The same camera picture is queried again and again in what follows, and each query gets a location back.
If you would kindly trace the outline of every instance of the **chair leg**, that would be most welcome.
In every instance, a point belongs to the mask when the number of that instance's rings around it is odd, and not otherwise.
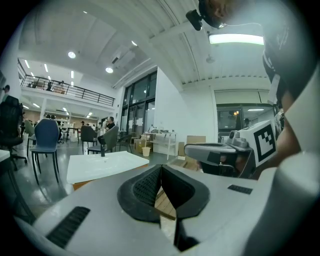
[[[57,171],[58,171],[58,173],[59,173],[57,151],[54,153],[54,155],[55,155],[56,170],[57,170]]]
[[[36,166],[35,166],[34,153],[33,152],[31,152],[31,157],[32,157],[32,166],[33,166],[34,177],[35,177],[36,183],[39,185],[38,176],[37,176],[37,172],[36,172]]]
[[[36,154],[36,155],[35,155],[35,158],[36,158],[36,162],[37,162],[37,164],[38,164],[39,173],[41,174],[40,163],[39,163],[39,154]]]
[[[54,169],[54,174],[55,174],[56,182],[59,183],[58,175],[57,175],[57,169],[56,169],[55,153],[52,154],[52,162],[53,162],[53,169]]]
[[[29,138],[28,138],[28,142],[26,143],[26,157],[29,157]]]

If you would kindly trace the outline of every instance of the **fluorescent light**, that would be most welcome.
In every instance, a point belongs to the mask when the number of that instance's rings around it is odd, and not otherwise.
[[[107,71],[109,74],[112,74],[114,72],[114,70],[111,67],[107,67],[105,71]]]
[[[25,64],[26,64],[26,66],[28,67],[28,69],[30,69],[29,64],[28,64],[28,61],[25,59],[24,62],[25,62]]]
[[[74,59],[76,57],[76,54],[73,52],[73,51],[69,51],[68,52],[68,56],[71,58],[71,59]]]
[[[264,45],[264,38],[252,34],[212,34],[209,36],[210,44],[222,43],[249,43]]]
[[[264,111],[264,108],[252,108],[252,109],[248,109],[248,111]]]

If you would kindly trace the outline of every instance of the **glass railing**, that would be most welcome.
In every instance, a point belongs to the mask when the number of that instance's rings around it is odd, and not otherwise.
[[[31,75],[24,76],[21,86],[73,96],[84,100],[101,103],[110,107],[114,105],[115,101],[115,98],[113,97],[97,93],[92,90],[84,89],[68,83],[62,83],[61,81],[49,80]]]

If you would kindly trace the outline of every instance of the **gray floor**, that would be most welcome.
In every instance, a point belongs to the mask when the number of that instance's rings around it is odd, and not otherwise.
[[[18,154],[20,156],[27,156],[26,145],[21,144],[16,147],[16,149],[18,150]],[[71,155],[82,155],[81,142],[78,144],[78,142],[68,141],[67,143],[58,145],[57,160],[59,167],[59,183],[56,181],[51,155],[48,154],[47,157],[44,154],[39,155],[41,174],[38,171],[37,165],[35,165],[39,185],[35,179],[30,151],[28,164],[25,164],[23,159],[18,159],[16,161],[16,165],[18,167],[18,171],[14,172],[16,182],[25,202],[30,207],[36,218],[39,217],[41,213],[44,212],[48,207],[52,206],[74,191],[73,186],[67,183],[67,169]],[[165,154],[152,152],[150,153],[149,157],[145,158],[149,159],[149,165],[168,163],[167,155]],[[174,159],[173,156],[169,158],[169,162],[172,161],[172,159]],[[9,201],[13,201],[15,194],[12,190],[9,177],[7,175],[3,175],[0,182],[1,187],[4,189],[5,194],[9,198]]]

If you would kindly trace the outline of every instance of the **white table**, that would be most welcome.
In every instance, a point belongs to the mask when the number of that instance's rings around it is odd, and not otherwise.
[[[127,151],[100,154],[71,155],[66,181],[76,190],[84,184],[107,176],[147,166],[148,159]]]
[[[176,153],[176,133],[150,133],[150,132],[145,132],[143,133],[145,135],[164,135],[164,140],[166,139],[166,136],[169,135],[169,142],[166,143],[165,141],[160,141],[160,140],[148,140],[148,142],[153,143],[153,144],[160,144],[160,145],[165,145],[168,146],[168,153],[166,155],[166,159],[169,160],[169,153],[170,153],[170,147],[174,146],[174,153]],[[174,135],[174,142],[171,142],[171,136]],[[147,146],[147,140],[144,142],[144,147]]]

